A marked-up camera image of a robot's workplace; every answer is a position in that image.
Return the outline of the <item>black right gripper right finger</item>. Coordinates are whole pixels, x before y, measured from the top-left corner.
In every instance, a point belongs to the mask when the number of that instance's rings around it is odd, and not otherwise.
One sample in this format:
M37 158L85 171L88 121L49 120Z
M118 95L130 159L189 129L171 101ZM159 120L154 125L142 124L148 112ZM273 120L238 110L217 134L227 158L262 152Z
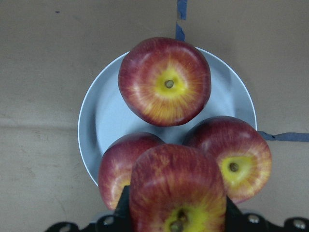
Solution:
M225 230L227 232L307 232L309 220L304 217L290 217L278 226L256 213L242 213L227 198Z

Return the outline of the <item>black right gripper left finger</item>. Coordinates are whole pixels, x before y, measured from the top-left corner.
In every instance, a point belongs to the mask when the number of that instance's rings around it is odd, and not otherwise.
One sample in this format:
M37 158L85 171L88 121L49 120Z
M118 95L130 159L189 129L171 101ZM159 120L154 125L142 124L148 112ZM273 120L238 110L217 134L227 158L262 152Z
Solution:
M46 232L131 232L132 225L129 213L129 190L125 186L116 209L110 214L99 214L84 228L76 223L63 221L48 227Z

